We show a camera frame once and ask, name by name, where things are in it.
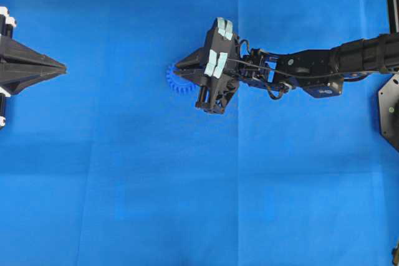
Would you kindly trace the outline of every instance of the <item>blue gear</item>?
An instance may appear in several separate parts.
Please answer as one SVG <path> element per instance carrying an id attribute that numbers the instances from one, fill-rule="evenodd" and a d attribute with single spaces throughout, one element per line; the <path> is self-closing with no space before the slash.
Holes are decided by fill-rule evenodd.
<path id="1" fill-rule="evenodd" d="M 196 85 L 180 76 L 177 76 L 173 73 L 174 70 L 177 70 L 177 68 L 172 64 L 166 71 L 166 80 L 168 81 L 170 88 L 176 93 L 187 94 L 193 92 Z"/>

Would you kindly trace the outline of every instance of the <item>blue cloth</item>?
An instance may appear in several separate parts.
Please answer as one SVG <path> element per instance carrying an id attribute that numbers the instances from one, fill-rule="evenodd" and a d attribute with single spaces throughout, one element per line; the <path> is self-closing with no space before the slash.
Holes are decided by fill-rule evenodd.
<path id="1" fill-rule="evenodd" d="M 326 49 L 388 32 L 386 0 L 0 0 L 14 38 L 68 75 L 10 99 L 0 265 L 389 265 L 398 153 L 389 77 L 279 102 L 241 85 L 223 116 L 166 68 L 214 18 L 253 47 Z"/>

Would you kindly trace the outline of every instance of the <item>black cable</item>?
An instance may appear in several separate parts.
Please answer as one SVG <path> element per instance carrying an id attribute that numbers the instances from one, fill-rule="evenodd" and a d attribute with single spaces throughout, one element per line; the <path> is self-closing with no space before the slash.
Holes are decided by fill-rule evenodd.
<path id="1" fill-rule="evenodd" d="M 241 41 L 239 42 L 239 44 L 237 45 L 237 47 L 239 47 L 239 49 L 240 49 L 240 51 L 241 51 L 241 46 L 242 46 L 244 43 L 247 44 L 247 52 L 248 52 L 248 54 L 250 54 L 251 51 L 249 50 L 249 42 L 248 42 L 248 40 L 246 40 L 246 39 L 241 40 Z"/>
<path id="2" fill-rule="evenodd" d="M 253 65 L 253 64 L 250 64 L 249 62 L 245 62 L 245 61 L 239 60 L 239 59 L 228 59 L 228 60 L 230 60 L 232 62 L 239 62 L 239 63 L 247 65 L 249 67 L 265 69 L 265 70 L 269 70 L 271 72 L 279 73 L 279 74 L 284 75 L 284 76 L 295 77 L 295 78 L 298 78 L 298 79 L 317 79 L 317 78 L 326 78 L 326 77 L 333 77 L 333 76 L 337 76 L 337 75 L 348 74 L 348 72 L 336 72 L 336 73 L 330 73 L 330 74 L 325 74 L 325 75 L 317 75 L 317 76 L 301 76 L 301 75 L 290 74 L 290 73 L 287 73 L 287 72 L 276 70 L 276 69 L 273 69 L 273 68 L 270 68 L 270 67 L 263 67 L 263 66 L 260 66 L 260 65 Z M 374 73 L 379 73 L 379 71 L 362 71 L 362 73 L 374 74 Z"/>
<path id="3" fill-rule="evenodd" d="M 282 89 L 279 90 L 279 95 L 278 95 L 278 96 L 275 96 L 275 95 L 273 94 L 272 89 L 271 89 L 271 87 L 269 86 L 269 84 L 265 82 L 265 86 L 266 86 L 267 93 L 269 94 L 269 96 L 270 96 L 270 98 L 271 98 L 272 100 L 280 100 L 280 99 L 282 98 L 282 96 L 284 96 L 284 91 L 283 91 Z"/>
<path id="4" fill-rule="evenodd" d="M 358 82 L 358 81 L 362 81 L 363 79 L 366 79 L 368 77 L 369 74 L 364 75 L 364 76 L 360 76 L 357 78 L 345 78 L 344 82 Z"/>

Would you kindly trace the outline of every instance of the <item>black mounting plate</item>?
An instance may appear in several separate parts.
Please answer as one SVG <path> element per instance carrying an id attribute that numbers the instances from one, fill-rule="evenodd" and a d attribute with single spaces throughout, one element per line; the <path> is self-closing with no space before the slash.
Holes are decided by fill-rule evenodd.
<path id="1" fill-rule="evenodd" d="M 382 136 L 399 151 L 399 75 L 393 76 L 378 92 Z"/>

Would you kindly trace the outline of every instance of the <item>robotic arm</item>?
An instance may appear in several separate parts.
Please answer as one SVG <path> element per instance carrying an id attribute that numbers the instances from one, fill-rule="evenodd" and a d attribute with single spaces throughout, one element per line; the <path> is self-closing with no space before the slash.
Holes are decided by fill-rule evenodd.
<path id="1" fill-rule="evenodd" d="M 0 7 L 0 130 L 6 125 L 6 98 L 66 73 L 65 65 L 12 39 L 17 23 Z"/>
<path id="2" fill-rule="evenodd" d="M 244 43 L 248 54 L 241 57 Z M 249 50 L 248 41 L 240 41 L 233 32 L 232 22 L 217 18 L 204 46 L 178 62 L 176 68 L 175 74 L 200 86 L 197 108 L 223 114 L 240 82 L 265 89 L 273 100 L 297 87 L 312 97 L 326 98 L 341 95 L 345 82 L 360 81 L 372 73 L 396 74 L 399 34 L 356 40 L 330 50 L 282 55 Z"/>

